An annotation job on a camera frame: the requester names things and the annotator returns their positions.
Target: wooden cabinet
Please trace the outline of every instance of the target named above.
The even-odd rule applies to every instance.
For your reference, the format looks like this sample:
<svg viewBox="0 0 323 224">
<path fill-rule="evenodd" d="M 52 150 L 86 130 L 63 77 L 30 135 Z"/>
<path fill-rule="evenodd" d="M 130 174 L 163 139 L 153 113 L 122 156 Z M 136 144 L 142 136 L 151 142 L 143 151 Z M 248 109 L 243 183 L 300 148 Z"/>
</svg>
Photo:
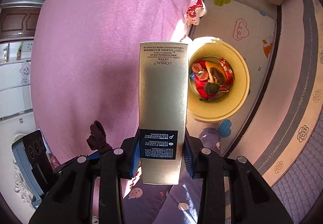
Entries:
<svg viewBox="0 0 323 224">
<path fill-rule="evenodd" d="M 1 9 L 0 39 L 34 36 L 40 8 L 9 7 Z"/>
</svg>

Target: metal screw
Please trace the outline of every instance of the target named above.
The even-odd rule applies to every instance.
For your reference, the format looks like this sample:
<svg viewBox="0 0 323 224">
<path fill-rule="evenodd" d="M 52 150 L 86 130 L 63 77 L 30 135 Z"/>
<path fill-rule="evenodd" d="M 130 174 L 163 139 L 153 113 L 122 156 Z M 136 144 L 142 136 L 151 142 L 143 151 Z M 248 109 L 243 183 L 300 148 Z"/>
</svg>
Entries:
<svg viewBox="0 0 323 224">
<path fill-rule="evenodd" d="M 78 157 L 78 162 L 79 163 L 83 163 L 83 162 L 85 162 L 86 161 L 86 157 L 85 156 L 80 156 L 80 157 Z"/>
<path fill-rule="evenodd" d="M 202 153 L 205 154 L 205 155 L 209 155 L 211 154 L 211 150 L 209 148 L 202 148 Z"/>
<path fill-rule="evenodd" d="M 238 157 L 238 161 L 239 161 L 240 163 L 246 163 L 246 162 L 247 162 L 247 159 L 246 159 L 244 156 L 239 156 L 239 157 Z"/>
<path fill-rule="evenodd" d="M 123 153 L 123 149 L 122 148 L 116 148 L 114 151 L 113 151 L 114 154 L 116 155 L 121 155 Z"/>
</svg>

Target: yellow bucket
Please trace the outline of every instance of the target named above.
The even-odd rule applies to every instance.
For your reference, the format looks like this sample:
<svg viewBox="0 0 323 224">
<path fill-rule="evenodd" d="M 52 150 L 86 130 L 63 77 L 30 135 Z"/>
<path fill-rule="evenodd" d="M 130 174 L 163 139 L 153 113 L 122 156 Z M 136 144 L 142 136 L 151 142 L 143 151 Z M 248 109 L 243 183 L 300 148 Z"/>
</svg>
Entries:
<svg viewBox="0 0 323 224">
<path fill-rule="evenodd" d="M 235 74 L 230 91 L 222 98 L 214 101 L 200 101 L 189 83 L 187 114 L 201 122 L 216 122 L 232 116 L 247 98 L 250 77 L 247 64 L 239 52 L 229 44 L 215 37 L 200 37 L 189 45 L 189 70 L 198 60 L 205 57 L 224 58 Z"/>
</svg>

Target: bed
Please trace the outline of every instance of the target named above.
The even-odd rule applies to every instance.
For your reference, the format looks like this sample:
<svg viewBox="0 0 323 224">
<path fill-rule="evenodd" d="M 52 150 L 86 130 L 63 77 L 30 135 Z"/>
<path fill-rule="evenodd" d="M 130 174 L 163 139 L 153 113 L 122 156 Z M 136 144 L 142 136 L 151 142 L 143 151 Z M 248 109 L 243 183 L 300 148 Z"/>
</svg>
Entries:
<svg viewBox="0 0 323 224">
<path fill-rule="evenodd" d="M 36 126 L 59 163 L 92 153 L 86 139 L 95 120 L 113 148 L 134 136 L 139 43 L 189 41 L 189 25 L 205 12 L 202 0 L 46 0 L 35 33 L 31 92 Z M 169 190 L 164 187 L 159 199 Z M 97 215 L 98 182 L 93 201 Z"/>
</svg>

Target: red bag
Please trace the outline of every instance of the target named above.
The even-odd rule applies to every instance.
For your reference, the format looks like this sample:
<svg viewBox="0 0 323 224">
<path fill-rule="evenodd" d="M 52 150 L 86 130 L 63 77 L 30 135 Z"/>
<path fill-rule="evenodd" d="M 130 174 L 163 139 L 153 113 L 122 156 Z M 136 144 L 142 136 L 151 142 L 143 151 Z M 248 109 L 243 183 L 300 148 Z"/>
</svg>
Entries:
<svg viewBox="0 0 323 224">
<path fill-rule="evenodd" d="M 223 69 L 225 71 L 225 74 L 227 75 L 227 81 L 225 84 L 230 85 L 232 83 L 232 78 L 234 76 L 233 71 L 232 71 L 229 63 L 225 59 L 220 58 L 219 63 L 221 64 L 221 66 L 223 67 Z"/>
</svg>

